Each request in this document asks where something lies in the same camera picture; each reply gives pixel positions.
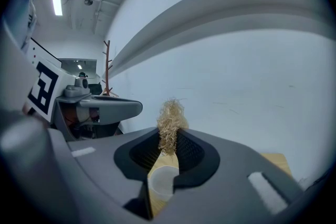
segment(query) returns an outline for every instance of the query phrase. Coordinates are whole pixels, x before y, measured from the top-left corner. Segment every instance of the wooden board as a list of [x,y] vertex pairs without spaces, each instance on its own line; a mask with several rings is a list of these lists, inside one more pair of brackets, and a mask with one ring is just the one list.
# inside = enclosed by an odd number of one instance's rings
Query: wooden board
[[[274,163],[277,165],[280,169],[285,171],[288,175],[291,176],[291,172],[287,163],[287,160],[283,154],[280,153],[261,153],[263,157],[268,159],[270,162]],[[160,155],[158,159],[156,160],[154,166],[148,173],[148,178],[151,177],[153,171],[161,166],[164,165],[170,165],[173,167],[178,168],[179,167],[179,161],[177,160],[176,155],[174,154],[173,156],[162,156]],[[149,197],[151,201],[151,207],[152,207],[152,212],[153,216],[156,216],[166,205],[167,202],[161,201],[159,199],[156,199],[155,194],[149,190]]]

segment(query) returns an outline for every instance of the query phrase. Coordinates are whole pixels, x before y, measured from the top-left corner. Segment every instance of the white panel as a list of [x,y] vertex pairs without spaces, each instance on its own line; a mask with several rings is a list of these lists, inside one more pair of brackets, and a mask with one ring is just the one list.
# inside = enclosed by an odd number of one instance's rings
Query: white panel
[[261,172],[252,173],[247,178],[272,215],[276,215],[288,207],[285,200],[263,177]]
[[75,85],[76,77],[42,57],[35,59],[40,76],[33,86],[32,94],[27,98],[27,103],[48,122],[52,122],[55,98],[63,95],[67,85]]
[[20,51],[7,26],[1,22],[0,37],[0,107],[1,109],[21,111],[27,96],[38,78],[35,67]]
[[33,63],[34,66],[37,65],[37,57],[41,57],[43,59],[48,60],[49,62],[53,63],[57,67],[61,67],[62,62],[55,58],[53,55],[48,53],[47,51],[43,50],[38,44],[36,44],[32,39],[29,42],[29,47],[27,50],[27,58],[28,60]]
[[83,148],[82,150],[72,151],[71,153],[74,158],[77,158],[83,155],[93,153],[95,151],[96,149],[94,147],[87,147],[87,148]]

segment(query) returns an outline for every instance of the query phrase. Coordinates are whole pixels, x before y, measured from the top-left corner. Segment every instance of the wood shavings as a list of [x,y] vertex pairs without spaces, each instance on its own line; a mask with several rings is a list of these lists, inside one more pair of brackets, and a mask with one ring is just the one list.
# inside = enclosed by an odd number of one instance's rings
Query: wood shavings
[[159,149],[171,156],[176,151],[178,129],[189,127],[184,117],[184,107],[177,99],[170,99],[164,102],[157,122],[157,128],[160,130]]

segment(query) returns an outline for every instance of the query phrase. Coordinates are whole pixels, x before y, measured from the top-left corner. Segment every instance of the white wall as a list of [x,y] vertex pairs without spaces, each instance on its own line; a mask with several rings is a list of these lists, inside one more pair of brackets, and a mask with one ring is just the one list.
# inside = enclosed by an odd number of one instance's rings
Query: white wall
[[70,28],[37,26],[33,38],[57,58],[97,60],[96,73],[102,75],[101,37]]
[[309,186],[335,150],[335,45],[315,34],[259,30],[169,50],[110,80],[115,93],[143,103],[123,130],[155,126],[162,103],[175,97],[191,129],[283,153]]
[[[110,59],[180,1],[125,0],[106,36],[115,45]],[[110,78],[120,97],[143,103],[139,116],[122,122],[125,132],[155,126],[162,103],[176,97],[190,128],[283,153],[304,188],[330,167],[336,142],[334,40],[277,28],[189,40],[160,54],[150,47],[141,54],[152,57]]]

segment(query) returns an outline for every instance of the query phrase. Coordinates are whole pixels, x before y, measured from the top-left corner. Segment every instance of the wooden coat rack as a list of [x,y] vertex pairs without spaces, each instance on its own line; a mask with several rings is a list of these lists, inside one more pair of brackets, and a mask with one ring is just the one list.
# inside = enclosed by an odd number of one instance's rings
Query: wooden coat rack
[[110,96],[110,93],[112,93],[114,96],[119,97],[119,95],[113,93],[112,87],[109,88],[109,69],[113,66],[111,65],[109,67],[109,62],[112,62],[112,60],[109,60],[109,52],[110,52],[110,41],[108,40],[107,43],[104,40],[104,43],[106,45],[106,52],[103,51],[103,54],[106,55],[106,63],[105,63],[105,80],[102,80],[102,82],[105,83],[105,89],[103,90],[103,92],[101,93],[101,95],[103,95],[104,93],[106,93],[107,96]]

